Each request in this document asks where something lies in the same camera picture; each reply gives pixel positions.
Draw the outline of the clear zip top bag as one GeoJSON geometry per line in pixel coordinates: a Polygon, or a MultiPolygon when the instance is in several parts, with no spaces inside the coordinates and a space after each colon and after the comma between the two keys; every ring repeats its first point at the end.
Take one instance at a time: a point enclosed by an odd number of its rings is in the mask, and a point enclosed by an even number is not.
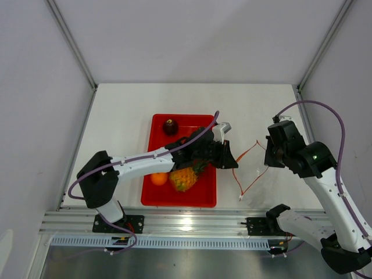
{"type": "Polygon", "coordinates": [[[264,164],[266,148],[259,140],[237,158],[238,168],[232,170],[238,193],[234,199],[237,209],[264,209],[270,205],[270,168],[264,164]]]}

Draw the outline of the yellow pineapple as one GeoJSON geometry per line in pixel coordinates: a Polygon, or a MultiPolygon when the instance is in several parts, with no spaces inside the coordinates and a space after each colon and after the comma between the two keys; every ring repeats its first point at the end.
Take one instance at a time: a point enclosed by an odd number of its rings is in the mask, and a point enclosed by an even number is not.
{"type": "Polygon", "coordinates": [[[190,167],[173,171],[169,174],[170,184],[177,192],[186,192],[198,182],[208,165],[199,160],[190,167]]]}

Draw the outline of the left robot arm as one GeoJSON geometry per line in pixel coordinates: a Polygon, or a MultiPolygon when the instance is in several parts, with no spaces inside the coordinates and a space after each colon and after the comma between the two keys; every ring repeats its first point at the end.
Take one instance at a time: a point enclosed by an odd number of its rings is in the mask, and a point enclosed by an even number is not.
{"type": "Polygon", "coordinates": [[[154,151],[115,159],[106,151],[90,158],[77,174],[77,184],[87,208],[95,209],[113,232],[121,232],[126,218],[114,197],[120,180],[128,181],[155,173],[175,173],[188,167],[210,164],[217,169],[235,169],[238,162],[230,151],[230,143],[217,139],[212,130],[199,128],[154,151]]]}

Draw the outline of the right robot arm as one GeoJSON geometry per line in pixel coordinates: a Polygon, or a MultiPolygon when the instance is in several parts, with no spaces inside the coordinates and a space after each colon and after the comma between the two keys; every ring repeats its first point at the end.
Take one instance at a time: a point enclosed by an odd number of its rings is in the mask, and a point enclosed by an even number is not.
{"type": "Polygon", "coordinates": [[[313,191],[331,226],[316,224],[280,204],[266,213],[266,230],[297,236],[316,248],[338,274],[357,272],[371,263],[371,226],[343,185],[330,150],[321,142],[305,144],[302,136],[267,137],[264,163],[289,168],[313,191]]]}

